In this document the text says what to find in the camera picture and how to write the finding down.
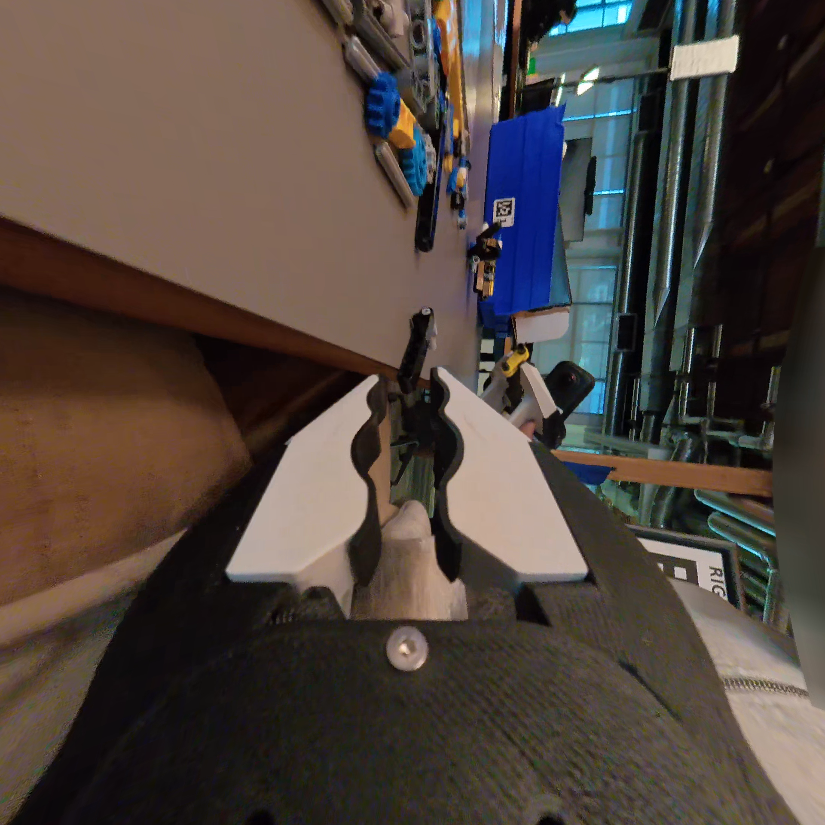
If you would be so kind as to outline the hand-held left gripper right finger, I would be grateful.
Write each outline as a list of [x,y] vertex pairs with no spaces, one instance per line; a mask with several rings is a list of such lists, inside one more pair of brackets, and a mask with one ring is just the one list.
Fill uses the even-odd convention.
[[589,572],[517,407],[494,412],[444,367],[431,371],[437,561],[449,580],[476,589],[576,583]]

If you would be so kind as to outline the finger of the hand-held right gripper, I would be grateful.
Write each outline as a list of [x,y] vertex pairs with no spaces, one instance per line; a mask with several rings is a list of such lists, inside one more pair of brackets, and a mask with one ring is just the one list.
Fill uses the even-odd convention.
[[559,409],[544,382],[542,374],[532,364],[522,364],[519,375],[522,396],[517,405],[517,427],[533,422],[536,430],[542,430],[544,421]]
[[489,376],[489,382],[481,393],[481,400],[494,412],[505,413],[511,406],[510,395],[516,388],[515,379],[496,367]]

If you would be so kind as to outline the black lego pin piece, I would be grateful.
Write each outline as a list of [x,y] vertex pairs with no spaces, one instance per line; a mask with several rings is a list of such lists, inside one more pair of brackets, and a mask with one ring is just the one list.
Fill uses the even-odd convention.
[[413,457],[432,451],[438,432],[429,396],[416,395],[428,352],[437,346],[435,311],[428,306],[421,308],[418,313],[411,316],[409,325],[407,346],[396,376],[396,397],[401,404],[403,435],[390,446],[403,450],[399,457],[397,474],[391,482],[392,486],[397,485],[403,478]]

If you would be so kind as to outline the small black lego assembly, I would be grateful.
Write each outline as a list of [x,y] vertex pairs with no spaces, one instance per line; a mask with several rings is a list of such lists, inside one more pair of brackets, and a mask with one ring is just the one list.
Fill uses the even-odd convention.
[[485,223],[467,253],[469,270],[474,281],[473,291],[481,301],[490,299],[494,292],[497,264],[502,250],[502,241],[499,237],[501,229],[500,221]]

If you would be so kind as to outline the long black lego beam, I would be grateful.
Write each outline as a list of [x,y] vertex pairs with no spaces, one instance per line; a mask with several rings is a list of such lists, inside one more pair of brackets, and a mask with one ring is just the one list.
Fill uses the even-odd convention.
[[435,244],[440,204],[441,178],[444,161],[451,140],[451,107],[443,108],[440,126],[437,132],[424,132],[425,160],[427,174],[425,187],[418,196],[417,222],[414,236],[415,249],[418,253],[429,253]]

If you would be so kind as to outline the scattered small lego pins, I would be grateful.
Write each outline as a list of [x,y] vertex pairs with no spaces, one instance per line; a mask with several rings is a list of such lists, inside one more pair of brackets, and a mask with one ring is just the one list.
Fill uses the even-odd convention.
[[455,160],[446,187],[449,207],[455,217],[456,226],[463,231],[467,228],[467,201],[471,162],[465,156]]

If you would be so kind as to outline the grey lego axle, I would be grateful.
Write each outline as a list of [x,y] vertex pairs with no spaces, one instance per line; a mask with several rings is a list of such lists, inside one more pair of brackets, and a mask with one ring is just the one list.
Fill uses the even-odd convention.
[[417,196],[413,194],[412,188],[409,186],[399,165],[397,156],[388,141],[380,140],[375,143],[374,155],[403,207],[410,210],[416,206]]
[[367,86],[381,74],[381,69],[357,36],[347,36],[342,42],[342,54],[350,69]]

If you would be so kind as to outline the yellow lego block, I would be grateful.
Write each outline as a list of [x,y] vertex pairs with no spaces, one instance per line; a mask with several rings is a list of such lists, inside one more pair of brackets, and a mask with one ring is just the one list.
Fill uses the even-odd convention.
[[403,100],[398,99],[397,103],[397,120],[387,140],[399,151],[412,151],[417,144],[418,121]]

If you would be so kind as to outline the long yellow lego beam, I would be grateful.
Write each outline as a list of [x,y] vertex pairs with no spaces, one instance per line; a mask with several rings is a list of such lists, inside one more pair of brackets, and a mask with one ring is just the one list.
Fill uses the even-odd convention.
[[467,131],[464,94],[463,56],[461,49],[460,3],[433,2],[433,12],[440,32],[440,61],[447,79],[447,94],[453,110],[452,136],[461,143]]

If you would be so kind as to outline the cardboard box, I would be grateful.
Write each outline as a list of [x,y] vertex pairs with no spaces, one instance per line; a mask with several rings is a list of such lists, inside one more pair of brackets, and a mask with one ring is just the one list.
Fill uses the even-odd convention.
[[558,340],[569,328],[572,290],[566,255],[553,263],[550,286],[550,305],[525,310],[511,316],[516,345],[529,345]]

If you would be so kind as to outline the blue plastic box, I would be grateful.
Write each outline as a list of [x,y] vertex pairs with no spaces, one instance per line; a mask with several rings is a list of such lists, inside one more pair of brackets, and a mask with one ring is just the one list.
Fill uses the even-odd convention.
[[492,296],[480,301],[487,326],[550,306],[565,110],[546,107],[490,130],[483,218],[500,223],[501,254]]

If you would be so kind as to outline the framed printed marker tag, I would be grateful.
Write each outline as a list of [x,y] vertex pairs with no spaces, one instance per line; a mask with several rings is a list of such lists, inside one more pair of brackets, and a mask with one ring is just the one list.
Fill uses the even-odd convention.
[[738,547],[731,541],[661,528],[628,525],[664,575],[691,583],[745,611]]

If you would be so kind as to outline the metal pipes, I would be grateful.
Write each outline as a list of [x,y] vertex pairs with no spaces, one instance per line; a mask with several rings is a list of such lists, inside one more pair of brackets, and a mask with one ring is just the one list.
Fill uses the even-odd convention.
[[[770,471],[820,182],[823,2],[670,2],[662,46],[737,34],[729,75],[641,80],[604,442]],[[670,59],[672,50],[667,55]]]

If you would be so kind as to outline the white pipe label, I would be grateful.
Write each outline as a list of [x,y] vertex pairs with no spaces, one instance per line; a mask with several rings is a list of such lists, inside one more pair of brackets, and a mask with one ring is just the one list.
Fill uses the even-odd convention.
[[737,34],[674,46],[668,79],[673,83],[732,74],[737,69],[739,46]]

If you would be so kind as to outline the wooden rail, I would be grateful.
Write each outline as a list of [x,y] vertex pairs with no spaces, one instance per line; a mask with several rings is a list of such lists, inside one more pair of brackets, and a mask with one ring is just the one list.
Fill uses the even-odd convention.
[[553,454],[564,462],[610,469],[615,481],[652,483],[662,487],[725,492],[750,498],[772,498],[771,471],[556,449]]

